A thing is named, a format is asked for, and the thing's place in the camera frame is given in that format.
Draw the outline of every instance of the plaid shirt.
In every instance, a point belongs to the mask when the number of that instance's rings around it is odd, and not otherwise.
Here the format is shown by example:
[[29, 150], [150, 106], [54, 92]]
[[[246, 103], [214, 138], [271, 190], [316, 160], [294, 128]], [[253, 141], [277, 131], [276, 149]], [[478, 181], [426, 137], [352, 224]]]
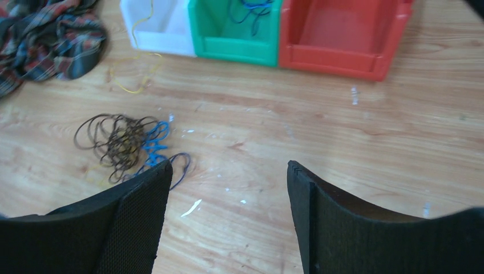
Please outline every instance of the plaid shirt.
[[99, 60], [106, 31], [97, 0], [0, 0], [0, 97], [24, 80], [75, 79]]

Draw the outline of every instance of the black wire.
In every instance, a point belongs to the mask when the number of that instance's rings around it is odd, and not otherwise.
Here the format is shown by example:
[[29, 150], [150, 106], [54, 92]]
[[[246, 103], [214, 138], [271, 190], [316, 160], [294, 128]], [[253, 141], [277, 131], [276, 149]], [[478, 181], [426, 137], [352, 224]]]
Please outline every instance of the black wire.
[[185, 175], [188, 172], [188, 168], [190, 167], [190, 164], [192, 163], [192, 158], [190, 157], [190, 154], [186, 152], [181, 152], [178, 154], [175, 154], [170, 157], [170, 163], [173, 165], [173, 162], [178, 156], [184, 156], [185, 157], [185, 167], [183, 168], [183, 174], [181, 175], [181, 178], [176, 182], [173, 186], [170, 187], [170, 191], [173, 190], [176, 186], [178, 186], [179, 183], [183, 181], [183, 178], [185, 178]]
[[[136, 120], [123, 114], [99, 114], [80, 125], [74, 134], [74, 144], [81, 150], [93, 150], [101, 166], [114, 167], [109, 182], [116, 184], [126, 171], [140, 163], [146, 128], [157, 123], [158, 120], [150, 116]], [[91, 145], [82, 146], [78, 136], [86, 126]]]

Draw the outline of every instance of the black mesh fabric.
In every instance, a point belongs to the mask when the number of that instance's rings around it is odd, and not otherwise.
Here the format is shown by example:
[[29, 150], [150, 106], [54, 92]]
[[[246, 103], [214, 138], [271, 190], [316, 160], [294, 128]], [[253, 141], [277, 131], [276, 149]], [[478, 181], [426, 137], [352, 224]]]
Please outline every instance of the black mesh fabric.
[[421, 219], [370, 204], [289, 162], [305, 274], [482, 274], [484, 208]]
[[140, 184], [120, 201], [94, 273], [151, 273], [168, 200], [166, 185]]
[[0, 273], [151, 273], [172, 173], [165, 161], [45, 216], [0, 219]]

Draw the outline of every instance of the blue wire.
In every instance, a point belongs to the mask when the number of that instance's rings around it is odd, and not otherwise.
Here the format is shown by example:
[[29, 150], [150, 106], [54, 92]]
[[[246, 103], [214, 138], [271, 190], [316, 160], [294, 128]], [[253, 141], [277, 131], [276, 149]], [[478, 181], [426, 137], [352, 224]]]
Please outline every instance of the blue wire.
[[[259, 30], [259, 19], [260, 17], [264, 16], [264, 15], [268, 15], [271, 11], [268, 10], [272, 7], [272, 3], [274, 2], [274, 0], [266, 0], [264, 3], [247, 3], [245, 0], [240, 0], [240, 3], [242, 4], [242, 6], [244, 8], [246, 8], [248, 10], [248, 12], [246, 13], [246, 15], [244, 16], [244, 18], [242, 20], [236, 20], [233, 15], [232, 15], [232, 2], [233, 0], [229, 0], [229, 4], [228, 4], [228, 16], [230, 17], [230, 20], [235, 23], [235, 24], [242, 24], [243, 22], [245, 22], [245, 20], [247, 20], [249, 18], [249, 16], [252, 15], [255, 15], [256, 18], [254, 18], [254, 22], [252, 23], [252, 30], [251, 30], [251, 34], [252, 36], [255, 36], [257, 34], [257, 31]], [[256, 9], [262, 9], [259, 13], [256, 12], [255, 10]]]
[[142, 165], [138, 169], [138, 171], [136, 171], [136, 173], [132, 175], [126, 175], [124, 177], [124, 180], [134, 178], [140, 175], [141, 173], [143, 173], [145, 170], [151, 167], [154, 167], [155, 165], [165, 160], [170, 160], [170, 163], [173, 163], [178, 156], [183, 156], [186, 159], [185, 167], [183, 168], [183, 174], [181, 178], [178, 180], [178, 182], [176, 182], [172, 187], [170, 187], [170, 190], [174, 189], [176, 186], [178, 186], [179, 183], [182, 182], [192, 162], [190, 154], [186, 152], [181, 152], [171, 156], [170, 158], [166, 157], [165, 155], [158, 154], [159, 151], [168, 149], [168, 146], [160, 144], [160, 142], [163, 141], [168, 136], [169, 133], [170, 133], [170, 124], [165, 121], [159, 122], [158, 124], [156, 124], [156, 126], [153, 129], [146, 132], [146, 140], [142, 145], [142, 149], [145, 150], [146, 154], [148, 155], [148, 158], [144, 162], [144, 165]]

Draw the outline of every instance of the white paint stain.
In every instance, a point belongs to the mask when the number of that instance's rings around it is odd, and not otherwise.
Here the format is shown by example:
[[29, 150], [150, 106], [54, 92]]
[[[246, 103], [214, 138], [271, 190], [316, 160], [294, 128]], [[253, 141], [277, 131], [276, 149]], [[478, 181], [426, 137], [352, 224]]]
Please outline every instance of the white paint stain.
[[291, 127], [289, 127], [288, 124], [284, 124], [284, 128], [286, 129], [286, 133], [289, 135], [289, 137], [291, 137], [291, 139], [293, 140], [296, 140], [296, 138], [294, 137], [294, 132], [292, 132]]
[[190, 208], [190, 209], [189, 209], [187, 212], [183, 213], [183, 214], [181, 215], [181, 217], [185, 217], [185, 216], [189, 215], [190, 213], [192, 213], [192, 212], [195, 210], [195, 208], [196, 208], [196, 207], [197, 207], [197, 206], [198, 206], [200, 203], [201, 203], [201, 199], [200, 199], [200, 200], [198, 200], [198, 201], [196, 201], [196, 202], [194, 202], [194, 203], [193, 203], [193, 205], [192, 205], [192, 207], [191, 207], [191, 208]]
[[430, 213], [430, 202], [425, 203], [425, 206], [423, 208], [424, 209], [422, 215], [424, 216], [424, 218], [428, 218]]
[[353, 86], [351, 88], [351, 96], [353, 97], [353, 105], [357, 105], [358, 104], [358, 90], [356, 89], [356, 86]]

